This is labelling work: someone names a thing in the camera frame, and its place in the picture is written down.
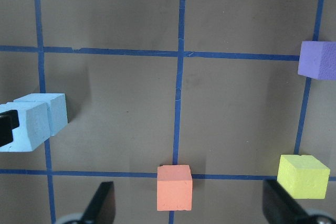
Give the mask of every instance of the cube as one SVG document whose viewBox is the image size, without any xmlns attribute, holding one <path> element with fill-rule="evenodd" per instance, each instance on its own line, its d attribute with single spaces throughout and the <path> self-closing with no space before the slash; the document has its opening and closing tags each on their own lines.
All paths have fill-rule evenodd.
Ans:
<svg viewBox="0 0 336 224">
<path fill-rule="evenodd" d="M 188 165 L 163 165 L 157 168 L 157 210 L 191 210 L 193 180 Z"/>
<path fill-rule="evenodd" d="M 68 124 L 65 94 L 29 94 L 14 102 L 45 102 L 48 106 L 48 118 L 51 136 L 55 136 Z"/>
<path fill-rule="evenodd" d="M 20 126 L 13 129 L 13 141 L 0 152 L 31 152 L 50 138 L 45 102 L 9 102 L 0 105 L 0 113 L 17 110 Z"/>
<path fill-rule="evenodd" d="M 278 182 L 294 199 L 324 199 L 330 169 L 310 155 L 281 155 Z"/>
<path fill-rule="evenodd" d="M 298 74 L 318 80 L 336 80 L 336 42 L 303 41 Z"/>
</svg>

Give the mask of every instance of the blurry black object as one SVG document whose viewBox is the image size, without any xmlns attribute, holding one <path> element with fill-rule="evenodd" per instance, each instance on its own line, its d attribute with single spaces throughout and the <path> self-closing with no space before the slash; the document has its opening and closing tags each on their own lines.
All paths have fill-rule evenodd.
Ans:
<svg viewBox="0 0 336 224">
<path fill-rule="evenodd" d="M 263 213 L 270 224 L 336 224 L 324 215 L 309 215 L 275 180 L 264 180 Z"/>
<path fill-rule="evenodd" d="M 0 113 L 0 147 L 13 141 L 12 130 L 19 126 L 17 110 Z"/>
<path fill-rule="evenodd" d="M 64 224 L 112 224 L 115 213 L 113 182 L 102 182 L 80 220 Z"/>
</svg>

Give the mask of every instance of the blue block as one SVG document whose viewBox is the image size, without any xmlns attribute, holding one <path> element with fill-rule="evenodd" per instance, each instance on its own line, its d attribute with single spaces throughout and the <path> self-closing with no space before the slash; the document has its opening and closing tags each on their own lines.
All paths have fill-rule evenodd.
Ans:
<svg viewBox="0 0 336 224">
<path fill-rule="evenodd" d="M 20 126 L 13 129 L 13 142 L 0 152 L 31 152 L 50 138 L 47 104 L 44 102 L 9 102 L 0 105 L 0 113 L 17 110 Z"/>
<path fill-rule="evenodd" d="M 65 94 L 28 94 L 14 102 L 45 102 L 48 106 L 48 118 L 51 136 L 55 136 L 68 124 Z"/>
</svg>

